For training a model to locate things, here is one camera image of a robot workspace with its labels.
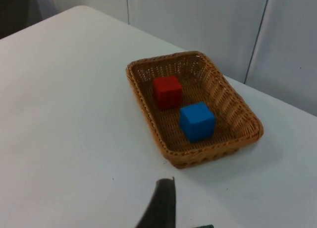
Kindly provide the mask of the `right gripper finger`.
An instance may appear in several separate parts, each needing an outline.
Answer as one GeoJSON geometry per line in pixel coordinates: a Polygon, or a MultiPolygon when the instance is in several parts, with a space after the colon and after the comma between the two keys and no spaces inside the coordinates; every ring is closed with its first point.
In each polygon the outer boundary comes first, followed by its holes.
{"type": "Polygon", "coordinates": [[[174,178],[162,178],[156,181],[156,187],[150,202],[136,227],[176,227],[176,188],[174,178]]]}

